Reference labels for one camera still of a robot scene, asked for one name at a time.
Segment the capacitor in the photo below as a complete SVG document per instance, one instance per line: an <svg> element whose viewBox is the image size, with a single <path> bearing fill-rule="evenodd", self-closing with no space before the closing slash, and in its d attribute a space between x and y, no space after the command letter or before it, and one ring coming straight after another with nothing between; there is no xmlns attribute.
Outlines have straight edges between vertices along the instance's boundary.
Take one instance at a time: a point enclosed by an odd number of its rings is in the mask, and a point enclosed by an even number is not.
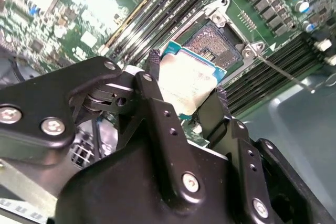
<svg viewBox="0 0 336 224"><path fill-rule="evenodd" d="M311 33L314 31L315 25L310 23L309 21L304 21L302 23L302 29L307 33Z"/></svg>
<svg viewBox="0 0 336 224"><path fill-rule="evenodd" d="M295 10L299 13L306 13L309 10L309 3L306 1L299 1L295 5Z"/></svg>

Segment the cable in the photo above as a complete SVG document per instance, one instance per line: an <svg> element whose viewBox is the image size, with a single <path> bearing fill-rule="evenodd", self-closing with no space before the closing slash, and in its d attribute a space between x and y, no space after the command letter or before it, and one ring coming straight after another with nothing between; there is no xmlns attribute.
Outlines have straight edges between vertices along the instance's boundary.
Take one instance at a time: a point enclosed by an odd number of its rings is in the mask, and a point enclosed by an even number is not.
<svg viewBox="0 0 336 224"><path fill-rule="evenodd" d="M13 73L16 77L16 79L19 81L19 82L24 82L25 81L25 78L22 76L20 70L19 70L19 67L17 65L17 62L16 61L13 61L13 60L9 60L10 61L10 65L12 66L12 69L13 69Z"/></svg>

